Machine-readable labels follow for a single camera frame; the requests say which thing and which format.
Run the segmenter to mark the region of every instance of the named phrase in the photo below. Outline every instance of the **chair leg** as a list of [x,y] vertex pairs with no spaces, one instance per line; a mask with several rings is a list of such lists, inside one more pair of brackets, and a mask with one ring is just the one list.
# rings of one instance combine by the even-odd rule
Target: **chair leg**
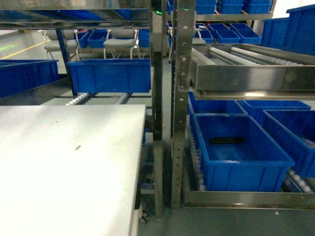
[[172,42],[171,42],[171,48],[170,48],[170,50],[169,50],[168,63],[172,63],[172,53],[173,53],[172,47],[173,47],[173,40],[172,40]]
[[131,47],[130,49],[130,59],[132,59],[132,50],[134,49],[134,47]]
[[49,52],[51,58],[54,60],[53,54],[51,52]]
[[79,57],[79,47],[77,47],[77,49],[75,50],[75,53],[77,55],[77,59],[80,60],[80,57]]
[[85,60],[84,56],[83,56],[83,51],[82,51],[82,48],[79,46],[79,50],[80,50],[80,53],[81,53],[81,57],[83,60]]
[[140,51],[139,51],[139,46],[137,46],[137,51],[138,51],[139,59],[141,59]]

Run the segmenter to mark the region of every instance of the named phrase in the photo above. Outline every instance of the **caster wheel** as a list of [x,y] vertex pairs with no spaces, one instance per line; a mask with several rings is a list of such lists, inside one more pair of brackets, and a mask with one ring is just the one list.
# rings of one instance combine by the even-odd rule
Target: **caster wheel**
[[150,219],[150,216],[145,211],[143,211],[142,217],[139,219],[139,222],[142,224],[146,224],[149,221],[149,219]]

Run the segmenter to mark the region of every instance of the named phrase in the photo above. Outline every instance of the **stainless steel shelf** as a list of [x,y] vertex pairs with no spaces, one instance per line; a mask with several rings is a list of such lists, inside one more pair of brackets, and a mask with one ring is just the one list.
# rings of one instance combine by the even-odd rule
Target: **stainless steel shelf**
[[197,99],[314,100],[315,57],[248,44],[196,46]]
[[2,0],[0,10],[79,10],[148,8],[149,0]]
[[215,14],[211,15],[197,15],[197,21],[255,21],[271,19],[273,14],[271,12],[267,14],[248,14],[242,10],[241,14],[220,14],[215,11]]
[[198,100],[315,100],[315,91],[192,90]]
[[200,191],[186,142],[184,206],[212,208],[315,209],[314,193]]

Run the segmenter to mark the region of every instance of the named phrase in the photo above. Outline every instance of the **yellow floor line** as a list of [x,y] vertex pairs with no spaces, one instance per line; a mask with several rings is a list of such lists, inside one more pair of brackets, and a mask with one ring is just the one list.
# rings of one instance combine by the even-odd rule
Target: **yellow floor line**
[[41,43],[35,44],[35,45],[33,45],[33,46],[29,47],[29,48],[25,48],[25,49],[20,50],[20,51],[18,51],[18,52],[16,52],[16,53],[13,53],[13,54],[10,54],[10,55],[8,55],[8,56],[5,56],[5,57],[1,58],[1,60],[10,58],[10,57],[15,56],[15,55],[17,55],[17,54],[19,54],[19,53],[25,52],[25,51],[27,51],[28,49],[31,49],[31,48],[37,47],[37,46],[39,46],[39,45],[42,45],[42,44],[44,44],[44,43],[45,43],[45,42],[41,42]]

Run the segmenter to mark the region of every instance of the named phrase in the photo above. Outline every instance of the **blue bin stack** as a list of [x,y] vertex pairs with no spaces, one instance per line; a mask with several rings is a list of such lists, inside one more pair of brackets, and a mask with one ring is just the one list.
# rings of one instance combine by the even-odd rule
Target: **blue bin stack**
[[59,79],[57,60],[0,60],[0,97]]
[[265,111],[264,129],[295,161],[301,177],[315,177],[315,111]]
[[149,59],[90,59],[68,62],[75,92],[149,92]]
[[[217,0],[196,0],[197,15],[214,14]],[[173,0],[167,0],[168,14],[174,9]]]
[[264,110],[304,110],[308,111],[311,107],[300,101],[258,101],[247,100],[238,101],[248,115],[252,116],[260,125],[265,121]]
[[245,0],[242,9],[248,14],[266,14],[270,7],[270,0]]
[[106,41],[107,30],[96,29],[93,31],[88,39],[90,48],[104,48],[104,42]]
[[[249,116],[195,115],[194,137],[208,191],[278,192],[294,161]],[[235,139],[237,143],[212,143]]]
[[150,31],[148,29],[141,29],[139,32],[139,47],[150,47]]
[[216,40],[218,43],[240,43],[241,38],[232,30],[219,30]]
[[261,45],[269,48],[283,49],[288,23],[288,17],[264,20]]
[[260,44],[261,36],[255,33],[251,27],[242,23],[230,24],[230,29],[240,37],[240,43]]
[[290,9],[287,13],[290,13],[290,16],[284,50],[315,55],[315,4]]
[[218,0],[217,11],[221,14],[240,14],[244,0]]

